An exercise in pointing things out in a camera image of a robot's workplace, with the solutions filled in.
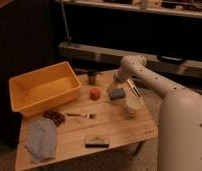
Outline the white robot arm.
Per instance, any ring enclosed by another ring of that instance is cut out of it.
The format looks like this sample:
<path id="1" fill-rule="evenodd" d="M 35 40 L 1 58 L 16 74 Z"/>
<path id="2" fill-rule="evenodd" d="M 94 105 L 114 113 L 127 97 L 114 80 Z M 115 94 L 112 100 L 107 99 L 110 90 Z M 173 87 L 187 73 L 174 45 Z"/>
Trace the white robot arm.
<path id="1" fill-rule="evenodd" d="M 145 65 L 144 56 L 124 56 L 108 91 L 136 76 L 158 94 L 158 171 L 202 171 L 202 95 Z"/>

